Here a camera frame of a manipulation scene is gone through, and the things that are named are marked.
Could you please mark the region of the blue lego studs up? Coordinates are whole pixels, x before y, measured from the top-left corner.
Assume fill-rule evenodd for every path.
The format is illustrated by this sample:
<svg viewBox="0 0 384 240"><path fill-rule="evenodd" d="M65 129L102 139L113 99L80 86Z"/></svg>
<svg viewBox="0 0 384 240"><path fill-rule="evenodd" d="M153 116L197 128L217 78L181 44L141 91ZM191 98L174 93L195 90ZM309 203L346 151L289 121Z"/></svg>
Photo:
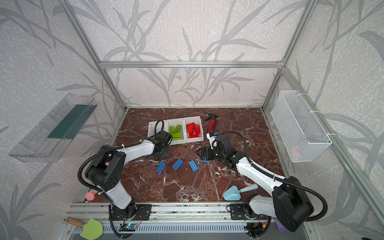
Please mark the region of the blue lego studs up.
<svg viewBox="0 0 384 240"><path fill-rule="evenodd" d="M193 172L196 172L196 171L199 169L199 167L198 167L198 165L195 163L195 161L190 161L190 162L189 162L189 165L190 165L191 169L193 170Z"/></svg>

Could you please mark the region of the green lego hollow up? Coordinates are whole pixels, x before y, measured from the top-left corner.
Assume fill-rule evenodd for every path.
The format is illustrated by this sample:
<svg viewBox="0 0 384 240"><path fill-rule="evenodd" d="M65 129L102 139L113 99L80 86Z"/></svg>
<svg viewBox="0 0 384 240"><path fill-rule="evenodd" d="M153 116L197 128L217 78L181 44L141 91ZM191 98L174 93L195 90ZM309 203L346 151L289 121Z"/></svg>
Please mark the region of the green lego hollow up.
<svg viewBox="0 0 384 240"><path fill-rule="evenodd" d="M173 138L181 138L181 133L178 132L178 133L171 133L171 135L173 136Z"/></svg>

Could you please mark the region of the blue lego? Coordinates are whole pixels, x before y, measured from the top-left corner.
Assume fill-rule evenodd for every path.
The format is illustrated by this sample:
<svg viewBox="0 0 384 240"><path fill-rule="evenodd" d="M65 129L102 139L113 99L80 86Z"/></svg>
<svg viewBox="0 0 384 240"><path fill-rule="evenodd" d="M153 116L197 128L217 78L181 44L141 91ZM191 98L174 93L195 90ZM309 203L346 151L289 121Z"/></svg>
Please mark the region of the blue lego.
<svg viewBox="0 0 384 240"><path fill-rule="evenodd" d="M184 163L183 160L178 159L178 160L172 165L172 167L173 167L174 170L178 170L178 169L180 168L180 166L181 166L183 163Z"/></svg>
<svg viewBox="0 0 384 240"><path fill-rule="evenodd" d="M158 167L156 168L156 173L161 174L165 169L166 163L160 162Z"/></svg>

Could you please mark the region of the red lego bottom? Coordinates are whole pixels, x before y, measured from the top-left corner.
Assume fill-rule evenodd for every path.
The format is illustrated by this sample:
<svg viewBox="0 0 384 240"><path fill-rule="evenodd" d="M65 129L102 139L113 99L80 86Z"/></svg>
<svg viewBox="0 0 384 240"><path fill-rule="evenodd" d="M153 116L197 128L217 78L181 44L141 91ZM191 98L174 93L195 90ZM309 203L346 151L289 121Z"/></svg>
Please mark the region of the red lego bottom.
<svg viewBox="0 0 384 240"><path fill-rule="evenodd" d="M200 135L201 134L200 125L195 125L194 130L195 130L195 135Z"/></svg>

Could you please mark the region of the red lego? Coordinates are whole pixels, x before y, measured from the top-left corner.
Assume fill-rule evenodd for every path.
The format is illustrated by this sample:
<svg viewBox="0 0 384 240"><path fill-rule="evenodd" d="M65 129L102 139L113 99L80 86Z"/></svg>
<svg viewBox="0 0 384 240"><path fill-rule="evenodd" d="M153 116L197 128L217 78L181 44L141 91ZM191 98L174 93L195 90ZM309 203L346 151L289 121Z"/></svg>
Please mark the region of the red lego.
<svg viewBox="0 0 384 240"><path fill-rule="evenodd" d="M201 134L200 125L195 125L194 130L195 130L195 135L200 135Z"/></svg>
<svg viewBox="0 0 384 240"><path fill-rule="evenodd" d="M187 133L190 136L194 136L195 135L195 123L188 124L188 125L186 125L186 127L187 127Z"/></svg>

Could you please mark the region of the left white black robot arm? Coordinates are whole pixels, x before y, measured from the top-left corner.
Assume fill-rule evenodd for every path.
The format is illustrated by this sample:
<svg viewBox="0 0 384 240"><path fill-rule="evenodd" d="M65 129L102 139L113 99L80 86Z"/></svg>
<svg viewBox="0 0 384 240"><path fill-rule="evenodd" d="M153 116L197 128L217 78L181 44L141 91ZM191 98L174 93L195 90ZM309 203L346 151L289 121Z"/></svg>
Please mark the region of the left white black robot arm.
<svg viewBox="0 0 384 240"><path fill-rule="evenodd" d="M173 137L164 131L164 121L159 120L161 129L136 143L111 147L104 145L93 156L85 160L78 170L79 182L104 196L110 204L110 213L118 213L124 219L131 219L137 212L135 201L121 182L124 166L140 157L161 159L170 154L169 145Z"/></svg>

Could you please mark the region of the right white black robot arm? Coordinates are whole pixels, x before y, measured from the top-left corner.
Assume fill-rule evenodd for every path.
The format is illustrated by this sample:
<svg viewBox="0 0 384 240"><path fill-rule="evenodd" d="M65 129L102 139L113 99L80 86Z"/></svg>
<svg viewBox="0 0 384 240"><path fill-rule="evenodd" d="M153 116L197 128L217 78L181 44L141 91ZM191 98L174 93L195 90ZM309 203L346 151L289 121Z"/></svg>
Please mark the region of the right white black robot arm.
<svg viewBox="0 0 384 240"><path fill-rule="evenodd" d="M302 186L301 182L275 174L253 161L247 151L237 151L227 136L208 133L209 147L199 148L201 160L219 161L264 189L269 196L254 195L245 202L245 212L253 219L266 215L277 219L287 230L295 232L304 222L323 218L328 212L326 199L316 191Z"/></svg>

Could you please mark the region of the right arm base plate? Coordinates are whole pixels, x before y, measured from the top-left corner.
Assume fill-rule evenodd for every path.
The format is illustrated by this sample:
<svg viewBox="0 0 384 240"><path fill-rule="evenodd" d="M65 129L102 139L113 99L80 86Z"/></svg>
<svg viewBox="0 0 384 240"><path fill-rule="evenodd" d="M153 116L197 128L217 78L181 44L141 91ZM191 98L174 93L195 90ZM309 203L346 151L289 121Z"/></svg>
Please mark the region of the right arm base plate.
<svg viewBox="0 0 384 240"><path fill-rule="evenodd" d="M231 220L233 221L247 221L249 218L246 216L245 210L244 210L244 204L229 204L226 207L227 211L231 215Z"/></svg>

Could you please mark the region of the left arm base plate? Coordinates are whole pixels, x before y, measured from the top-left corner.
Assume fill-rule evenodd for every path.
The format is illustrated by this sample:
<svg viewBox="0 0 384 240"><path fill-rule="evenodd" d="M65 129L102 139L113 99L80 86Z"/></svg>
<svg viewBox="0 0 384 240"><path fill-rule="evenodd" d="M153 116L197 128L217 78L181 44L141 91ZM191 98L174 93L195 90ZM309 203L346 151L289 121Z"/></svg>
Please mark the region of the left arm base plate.
<svg viewBox="0 0 384 240"><path fill-rule="evenodd" d="M148 221L152 210L151 204L130 203L124 210L121 210L114 205L111 205L111 207L111 216L109 219L112 219L112 221Z"/></svg>

